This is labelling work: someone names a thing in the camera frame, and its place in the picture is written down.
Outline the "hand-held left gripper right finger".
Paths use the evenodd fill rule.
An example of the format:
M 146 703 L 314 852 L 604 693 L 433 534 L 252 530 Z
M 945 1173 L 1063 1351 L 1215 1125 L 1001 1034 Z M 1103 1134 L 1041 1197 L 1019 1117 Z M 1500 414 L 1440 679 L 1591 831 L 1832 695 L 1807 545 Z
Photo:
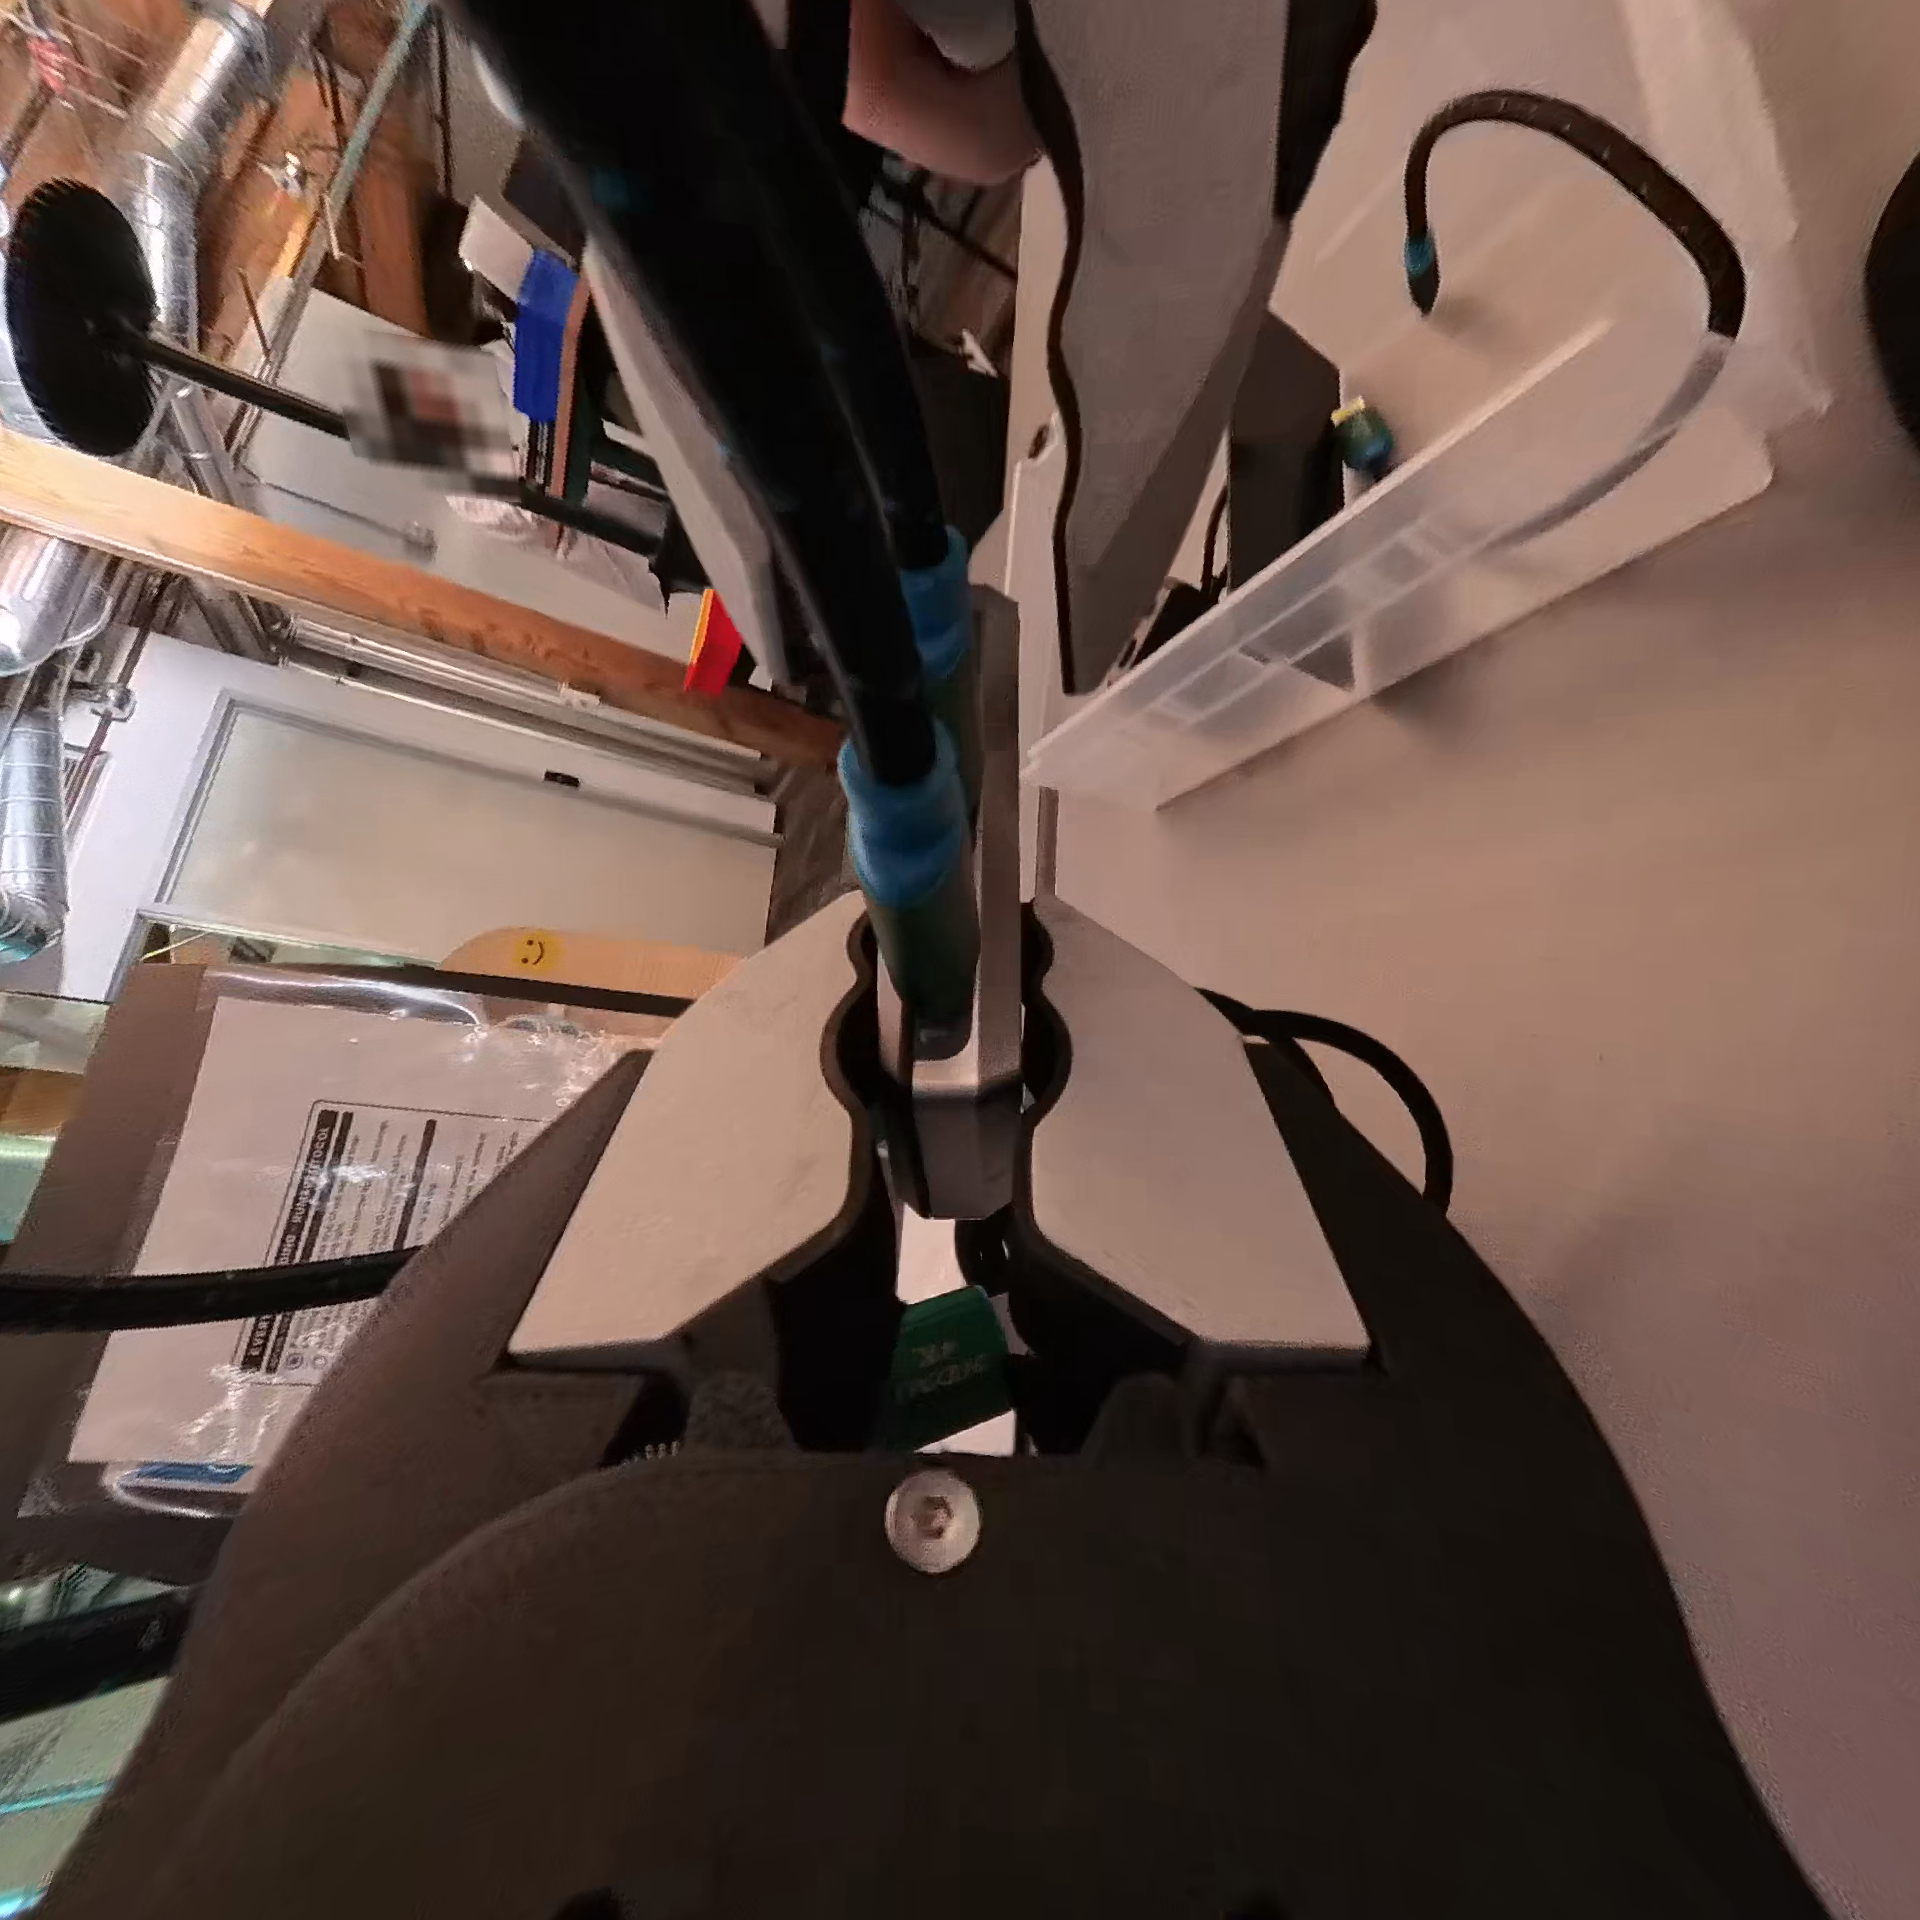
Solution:
M 1082 1448 L 1131 1380 L 1203 1430 L 1240 1383 L 1355 1376 L 1371 1336 L 1237 1023 L 1063 900 L 1031 927 L 1004 1230 L 1027 1438 Z

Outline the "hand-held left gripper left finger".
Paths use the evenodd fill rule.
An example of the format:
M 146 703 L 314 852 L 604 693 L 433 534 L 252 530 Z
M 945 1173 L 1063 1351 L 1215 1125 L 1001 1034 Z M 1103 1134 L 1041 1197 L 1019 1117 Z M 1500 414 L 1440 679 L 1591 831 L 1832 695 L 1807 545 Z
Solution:
M 829 900 L 656 1045 L 511 1360 L 684 1406 L 752 1376 L 803 1448 L 869 1448 L 903 1319 L 875 1072 L 874 936 Z

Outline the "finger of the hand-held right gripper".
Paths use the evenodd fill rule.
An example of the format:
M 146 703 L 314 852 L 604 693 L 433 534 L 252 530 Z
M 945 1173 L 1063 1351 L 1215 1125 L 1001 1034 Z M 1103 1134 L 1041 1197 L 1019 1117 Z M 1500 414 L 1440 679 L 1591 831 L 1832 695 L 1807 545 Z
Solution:
M 1063 192 L 1047 382 L 1063 688 L 1151 617 L 1203 502 L 1280 279 L 1288 2 L 1035 2 L 1019 77 Z
M 680 350 L 656 334 L 609 255 L 593 255 L 593 306 L 695 557 L 757 668 L 778 688 L 796 685 L 800 605 L 706 399 L 685 384 Z

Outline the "black hdmi switch box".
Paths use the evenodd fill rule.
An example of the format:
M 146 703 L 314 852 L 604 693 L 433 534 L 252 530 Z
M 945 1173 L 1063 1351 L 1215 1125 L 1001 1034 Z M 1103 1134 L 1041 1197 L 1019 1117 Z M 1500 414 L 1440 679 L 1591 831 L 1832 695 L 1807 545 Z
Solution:
M 925 1023 L 890 976 L 875 983 L 897 1199 L 948 1221 L 1010 1206 L 1024 1111 L 1019 609 L 983 583 L 971 609 L 980 741 L 967 868 L 978 926 L 971 1006 L 960 1023 Z

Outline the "clear plastic bin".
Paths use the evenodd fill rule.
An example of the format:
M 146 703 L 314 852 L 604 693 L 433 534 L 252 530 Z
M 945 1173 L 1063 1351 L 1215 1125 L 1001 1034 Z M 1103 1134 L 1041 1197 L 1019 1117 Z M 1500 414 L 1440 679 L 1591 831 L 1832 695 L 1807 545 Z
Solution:
M 1387 471 L 1105 690 L 1024 776 L 1162 809 L 1756 501 L 1829 388 L 1797 215 L 1740 36 L 1628 8 L 1635 77 L 1419 111 L 1282 314 L 1389 436 Z

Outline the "green hdmi plug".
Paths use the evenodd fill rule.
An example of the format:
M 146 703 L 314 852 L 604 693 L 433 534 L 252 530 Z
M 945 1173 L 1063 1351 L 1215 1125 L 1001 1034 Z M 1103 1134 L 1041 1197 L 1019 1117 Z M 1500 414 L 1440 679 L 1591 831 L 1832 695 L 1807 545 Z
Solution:
M 1013 1409 L 1008 1346 L 992 1296 L 953 1287 L 903 1306 L 872 1444 L 908 1454 Z

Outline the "person's right hand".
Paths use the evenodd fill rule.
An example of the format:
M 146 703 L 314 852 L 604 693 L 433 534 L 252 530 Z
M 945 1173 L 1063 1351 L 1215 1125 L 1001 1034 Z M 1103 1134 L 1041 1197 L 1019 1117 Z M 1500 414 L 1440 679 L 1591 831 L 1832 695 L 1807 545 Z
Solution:
M 1013 4 L 848 4 L 845 128 L 919 169 L 1004 185 L 1041 158 Z

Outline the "blue plastic bin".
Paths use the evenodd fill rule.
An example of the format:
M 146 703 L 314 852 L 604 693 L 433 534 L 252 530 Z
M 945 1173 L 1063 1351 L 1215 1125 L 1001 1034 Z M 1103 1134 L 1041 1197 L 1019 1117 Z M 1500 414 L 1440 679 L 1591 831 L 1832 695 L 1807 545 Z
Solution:
M 513 405 L 533 424 L 570 407 L 591 286 L 562 255 L 536 249 L 520 277 L 513 332 Z

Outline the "laminated instruction sign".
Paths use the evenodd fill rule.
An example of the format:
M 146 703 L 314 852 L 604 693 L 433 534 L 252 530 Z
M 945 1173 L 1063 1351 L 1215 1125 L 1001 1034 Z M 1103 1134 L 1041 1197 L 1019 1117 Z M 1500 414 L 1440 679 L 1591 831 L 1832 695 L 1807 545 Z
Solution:
M 52 1093 L 8 1228 L 25 1277 L 411 1253 L 684 998 L 513 977 L 143 968 Z M 5 1335 L 5 1519 L 237 1503 L 372 1302 Z

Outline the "white framed door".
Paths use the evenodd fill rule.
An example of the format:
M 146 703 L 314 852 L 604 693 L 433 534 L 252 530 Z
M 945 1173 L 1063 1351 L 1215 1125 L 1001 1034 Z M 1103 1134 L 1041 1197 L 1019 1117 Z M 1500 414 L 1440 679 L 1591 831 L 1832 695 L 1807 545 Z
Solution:
M 762 948 L 769 799 L 426 703 L 219 693 L 175 778 L 145 919 L 441 961 L 503 927 Z

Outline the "black floor lamp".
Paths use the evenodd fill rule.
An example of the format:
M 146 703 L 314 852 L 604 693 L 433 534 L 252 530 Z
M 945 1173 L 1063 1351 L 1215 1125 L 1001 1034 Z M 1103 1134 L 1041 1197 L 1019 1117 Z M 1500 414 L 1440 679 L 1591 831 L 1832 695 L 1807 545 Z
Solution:
M 129 455 L 154 424 L 168 382 L 337 441 L 352 436 L 343 414 L 164 343 L 136 231 L 88 183 L 49 180 L 21 202 L 8 239 L 5 309 L 35 414 L 56 441 L 92 456 Z

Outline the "silver insulated pipes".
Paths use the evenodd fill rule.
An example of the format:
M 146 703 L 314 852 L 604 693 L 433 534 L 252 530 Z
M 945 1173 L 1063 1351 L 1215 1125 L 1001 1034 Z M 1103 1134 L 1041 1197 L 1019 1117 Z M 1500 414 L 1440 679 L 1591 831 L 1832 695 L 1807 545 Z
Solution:
M 65 932 L 67 709 L 111 718 L 129 695 L 103 674 L 112 590 L 85 545 L 9 528 L 3 538 L 3 959 L 25 965 Z

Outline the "wooden post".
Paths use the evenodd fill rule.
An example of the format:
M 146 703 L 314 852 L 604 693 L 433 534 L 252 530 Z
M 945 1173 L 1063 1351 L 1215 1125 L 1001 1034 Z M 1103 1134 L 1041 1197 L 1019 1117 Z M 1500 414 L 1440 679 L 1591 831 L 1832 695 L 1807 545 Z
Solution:
M 300 533 L 192 489 L 3 429 L 3 513 L 36 534 L 237 591 L 335 633 L 436 648 L 785 766 L 832 767 L 843 728 L 775 693 L 685 690 L 641 646 L 420 567 Z

